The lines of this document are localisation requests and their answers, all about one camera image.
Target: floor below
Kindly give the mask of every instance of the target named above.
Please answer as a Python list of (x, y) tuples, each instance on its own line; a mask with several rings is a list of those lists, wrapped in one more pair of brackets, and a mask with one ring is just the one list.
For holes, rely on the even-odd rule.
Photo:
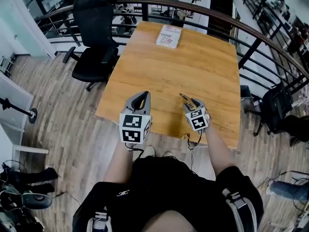
[[(91, 92), (85, 91), (87, 83), (71, 77), (74, 60), (62, 63), (64, 54), (56, 59), (18, 57), (12, 67), (11, 79), (34, 95), (33, 107), (39, 111), (35, 124), (27, 124), (24, 145), (50, 150), (49, 155), (21, 153), (20, 160), (28, 172), (41, 171), (45, 165), (55, 168), (59, 179), (55, 182), (57, 193), (67, 191), (82, 202), (93, 185), (102, 181), (106, 168), (119, 139), (117, 125), (95, 116), (96, 107), (104, 84), (95, 84)], [(309, 172), (309, 153), (304, 144), (289, 147), (289, 135), (267, 135), (262, 128), (253, 137), (259, 118), (241, 113), (238, 150), (233, 151), (240, 170), (258, 186), (266, 177), (275, 177), (287, 170)], [(186, 141), (151, 133), (145, 144), (152, 145), (162, 156), (172, 151), (189, 165), (190, 153)], [(193, 170), (200, 176), (214, 179), (208, 149), (201, 145), (193, 151)], [(280, 180), (291, 182), (288, 174)], [(265, 214), (260, 231), (273, 231), (271, 221), (285, 224), (295, 221), (298, 213), (292, 200), (265, 195), (267, 181), (259, 191), (264, 202)], [(46, 210), (34, 212), (46, 226), (46, 231), (71, 232), (72, 216), (78, 203), (64, 194), (53, 199)]]

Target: blue jeans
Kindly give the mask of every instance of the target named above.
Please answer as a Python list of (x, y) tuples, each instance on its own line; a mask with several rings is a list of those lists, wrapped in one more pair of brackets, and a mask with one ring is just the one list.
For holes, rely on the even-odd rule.
[(274, 181), (270, 185), (270, 191), (287, 199), (307, 200), (309, 183), (303, 185), (294, 185), (282, 181)]

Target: white sneaker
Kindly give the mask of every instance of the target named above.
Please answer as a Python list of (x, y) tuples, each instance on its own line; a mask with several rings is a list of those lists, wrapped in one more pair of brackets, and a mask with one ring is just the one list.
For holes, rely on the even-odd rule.
[(174, 156), (174, 154), (172, 152), (167, 151), (167, 152), (164, 153), (164, 155), (162, 157), (173, 157), (173, 156)]
[(273, 183), (274, 181), (273, 180), (270, 180), (269, 182), (268, 182), (268, 186), (267, 186), (267, 188), (266, 188), (266, 190), (265, 190), (265, 194), (266, 195), (272, 195), (274, 192), (272, 192), (271, 190), (270, 190), (270, 185)]
[(144, 152), (142, 153), (140, 158), (146, 158), (148, 156), (155, 157), (155, 148), (153, 148), (152, 146), (147, 146), (144, 149)]

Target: black shirt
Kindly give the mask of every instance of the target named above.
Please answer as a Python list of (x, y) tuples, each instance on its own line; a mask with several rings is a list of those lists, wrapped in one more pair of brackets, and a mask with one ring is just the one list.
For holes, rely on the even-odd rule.
[(259, 224), (264, 212), (261, 196), (237, 167), (226, 168), (210, 181), (173, 157), (138, 159), (129, 183), (95, 184), (74, 215), (73, 231), (85, 232), (89, 219), (105, 206), (113, 232), (140, 231), (153, 216), (167, 210), (182, 214), (197, 231), (207, 230), (210, 223), (217, 231), (237, 231), (222, 194), (225, 188), (252, 202)]

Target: tripod stand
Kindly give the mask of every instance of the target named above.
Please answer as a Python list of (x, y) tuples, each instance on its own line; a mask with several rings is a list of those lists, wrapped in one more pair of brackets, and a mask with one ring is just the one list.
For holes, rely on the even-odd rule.
[(30, 124), (33, 124), (35, 122), (35, 120), (37, 119), (37, 116), (38, 116), (38, 111), (35, 109), (35, 108), (31, 108), (28, 112), (25, 111), (25, 110), (22, 110), (20, 109), (19, 107), (17, 106), (14, 106), (13, 104), (11, 104), (9, 102), (9, 99), (2, 99), (0, 98), (0, 104), (2, 105), (2, 109), (5, 110), (7, 108), (14, 108), (15, 110), (25, 114), (25, 115), (28, 115), (28, 119), (29, 119), (29, 123)]

